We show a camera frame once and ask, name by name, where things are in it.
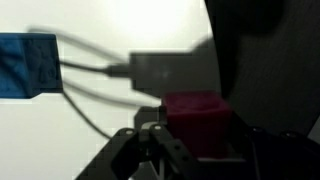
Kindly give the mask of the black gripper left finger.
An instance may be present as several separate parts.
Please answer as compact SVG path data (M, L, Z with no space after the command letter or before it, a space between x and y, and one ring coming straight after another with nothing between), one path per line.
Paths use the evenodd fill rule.
M197 180L200 177L199 162L163 124L144 123L139 141L142 143L140 160L151 165L157 180Z

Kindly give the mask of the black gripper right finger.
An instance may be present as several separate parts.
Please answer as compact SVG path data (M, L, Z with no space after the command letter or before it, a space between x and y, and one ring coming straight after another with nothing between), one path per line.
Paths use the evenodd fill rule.
M320 145L301 133L287 130L273 135L247 125L233 112L229 142L254 180L320 180Z

